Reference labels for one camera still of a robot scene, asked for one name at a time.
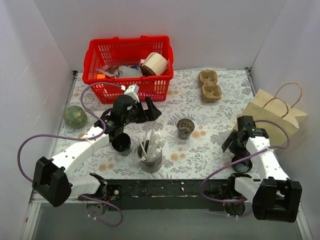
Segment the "black cup lid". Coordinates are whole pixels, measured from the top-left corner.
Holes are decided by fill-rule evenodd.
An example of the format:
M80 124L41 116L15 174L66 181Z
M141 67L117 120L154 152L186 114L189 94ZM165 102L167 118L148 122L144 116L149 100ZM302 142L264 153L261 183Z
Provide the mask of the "black cup lid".
M250 159L232 165L233 170L240 174L248 173L249 171L251 171L252 167L253 163Z

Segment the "stack of black paper cups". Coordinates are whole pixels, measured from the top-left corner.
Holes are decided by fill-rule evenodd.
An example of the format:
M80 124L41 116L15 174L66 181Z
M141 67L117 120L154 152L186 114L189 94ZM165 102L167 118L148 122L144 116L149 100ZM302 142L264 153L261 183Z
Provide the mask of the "stack of black paper cups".
M117 136L111 145L121 156L128 156L131 152L131 138L124 132Z

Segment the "kraft paper bag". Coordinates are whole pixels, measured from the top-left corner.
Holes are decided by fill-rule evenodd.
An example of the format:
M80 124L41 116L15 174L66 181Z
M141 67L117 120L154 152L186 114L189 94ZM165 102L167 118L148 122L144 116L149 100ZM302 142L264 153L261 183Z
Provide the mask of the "kraft paper bag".
M259 89L255 97L237 115L237 117L252 116L256 126L266 130L272 146L284 147L286 144L291 146L300 124L308 116L296 107L303 94L302 87L298 83L294 83L299 88L294 103L288 103L278 96L281 89L290 84L289 82L282 85L274 95Z

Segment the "red plastic shopping basket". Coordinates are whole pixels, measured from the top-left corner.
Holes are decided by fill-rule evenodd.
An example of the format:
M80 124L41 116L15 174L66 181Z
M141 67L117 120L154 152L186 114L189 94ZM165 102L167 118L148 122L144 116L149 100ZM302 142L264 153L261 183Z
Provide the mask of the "red plastic shopping basket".
M173 78L174 54L166 35L93 39L84 58L83 82L103 104L123 93L120 86L136 84L138 97L163 102Z

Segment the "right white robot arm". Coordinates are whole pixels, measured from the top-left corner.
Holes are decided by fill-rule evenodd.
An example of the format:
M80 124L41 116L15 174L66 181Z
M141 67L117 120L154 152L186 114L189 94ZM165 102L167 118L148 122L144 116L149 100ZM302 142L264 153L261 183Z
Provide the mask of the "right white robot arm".
M227 195L232 199L246 198L258 220L293 223L298 215L302 186L281 168L267 131L258 128L252 116L238 117L237 129L221 148L234 154L232 163L236 172L228 178ZM256 163L260 183L247 174L245 165L237 167L240 159Z

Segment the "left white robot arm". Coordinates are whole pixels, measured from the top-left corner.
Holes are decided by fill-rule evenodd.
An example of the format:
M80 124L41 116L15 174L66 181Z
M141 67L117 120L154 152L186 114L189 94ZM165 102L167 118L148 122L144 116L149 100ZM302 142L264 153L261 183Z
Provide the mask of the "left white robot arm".
M124 133L124 127L155 121L162 114L150 97L145 101L147 109L131 96L120 95L80 141L50 159L42 157L36 162L32 188L53 207L74 196L103 199L107 195L106 179L96 173L84 177L73 177L73 174L97 150L112 142L118 145L118 152L129 150L131 139Z

